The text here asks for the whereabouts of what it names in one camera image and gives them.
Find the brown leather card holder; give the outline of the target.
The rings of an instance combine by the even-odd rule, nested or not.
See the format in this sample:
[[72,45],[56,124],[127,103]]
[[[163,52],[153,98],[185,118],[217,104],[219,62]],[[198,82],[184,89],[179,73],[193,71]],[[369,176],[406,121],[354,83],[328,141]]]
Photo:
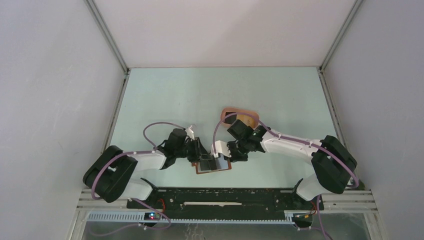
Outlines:
[[201,160],[191,164],[197,175],[208,174],[220,171],[228,171],[232,169],[231,162],[222,154],[213,160]]

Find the pink oval tray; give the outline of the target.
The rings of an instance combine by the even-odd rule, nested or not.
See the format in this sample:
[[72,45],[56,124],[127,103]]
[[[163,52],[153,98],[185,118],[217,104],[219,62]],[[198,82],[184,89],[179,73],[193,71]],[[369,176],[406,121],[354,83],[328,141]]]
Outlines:
[[221,125],[224,126],[225,128],[229,128],[232,124],[226,124],[224,123],[224,119],[225,119],[225,113],[226,112],[235,112],[236,115],[247,115],[247,116],[251,116],[254,117],[258,123],[259,123],[259,115],[257,112],[252,111],[252,110],[247,110],[247,109],[242,109],[242,108],[237,108],[237,107],[225,107],[220,114],[220,120]]

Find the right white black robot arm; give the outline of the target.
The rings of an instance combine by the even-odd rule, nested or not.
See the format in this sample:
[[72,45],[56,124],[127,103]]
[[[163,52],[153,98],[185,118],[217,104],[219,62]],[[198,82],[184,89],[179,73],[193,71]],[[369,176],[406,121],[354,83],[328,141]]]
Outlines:
[[300,179],[290,196],[291,204],[297,209],[304,209],[318,195],[342,194],[350,180],[354,180],[353,188],[359,185],[354,174],[357,161],[334,136],[299,138],[263,125],[252,128],[241,120],[232,123],[227,132],[234,138],[226,144],[231,162],[245,162],[250,152],[261,152],[287,155],[312,166],[314,173]]

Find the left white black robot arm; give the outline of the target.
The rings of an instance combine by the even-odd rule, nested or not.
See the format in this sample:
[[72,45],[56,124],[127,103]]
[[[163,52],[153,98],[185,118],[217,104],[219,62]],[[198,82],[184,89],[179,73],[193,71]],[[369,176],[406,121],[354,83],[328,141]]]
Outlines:
[[145,207],[158,202],[155,186],[137,177],[145,170],[165,170],[177,159],[191,163],[214,161],[218,154],[209,152],[192,130],[175,128],[159,146],[152,150],[125,152],[116,145],[109,146],[85,172],[82,181],[91,189],[92,198],[112,203],[119,198],[135,198]]

